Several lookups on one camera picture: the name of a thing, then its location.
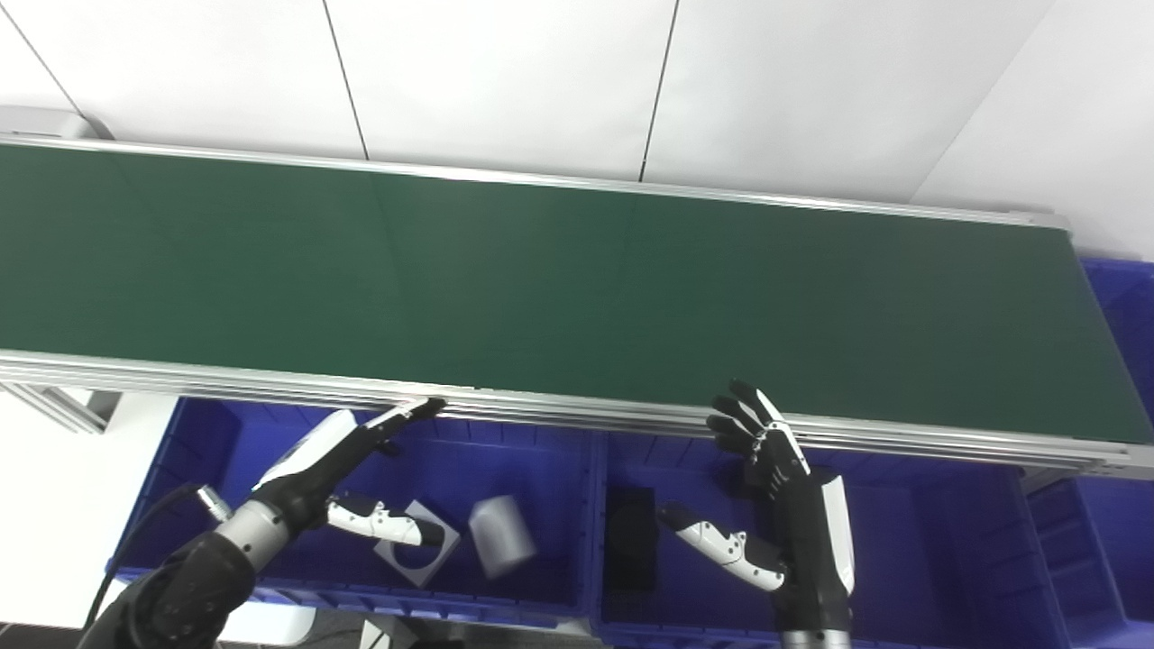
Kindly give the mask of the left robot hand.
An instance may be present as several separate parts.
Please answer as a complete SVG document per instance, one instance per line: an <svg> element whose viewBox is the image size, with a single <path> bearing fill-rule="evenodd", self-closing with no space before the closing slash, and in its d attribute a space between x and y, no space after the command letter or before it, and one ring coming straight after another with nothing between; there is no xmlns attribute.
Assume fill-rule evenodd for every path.
<svg viewBox="0 0 1154 649"><path fill-rule="evenodd" d="M374 453L397 453L392 439L409 423L432 419L444 406L441 398L418 398L366 423L347 409L334 411L268 469L249 498L288 540L306 530L334 525L366 538L437 547L445 540L443 525L396 513L382 501L338 497L335 491Z"/></svg>

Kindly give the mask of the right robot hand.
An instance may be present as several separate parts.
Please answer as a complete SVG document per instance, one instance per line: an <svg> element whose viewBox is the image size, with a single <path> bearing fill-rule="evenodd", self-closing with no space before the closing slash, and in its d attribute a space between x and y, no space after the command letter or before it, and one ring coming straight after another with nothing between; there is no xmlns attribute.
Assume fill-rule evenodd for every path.
<svg viewBox="0 0 1154 649"><path fill-rule="evenodd" d="M784 648L849 648L855 546L842 476L809 463L782 412L733 379L706 425L721 452L743 461L745 484L766 497L769 538L732 531L669 501L655 517L721 570L765 591Z"/></svg>

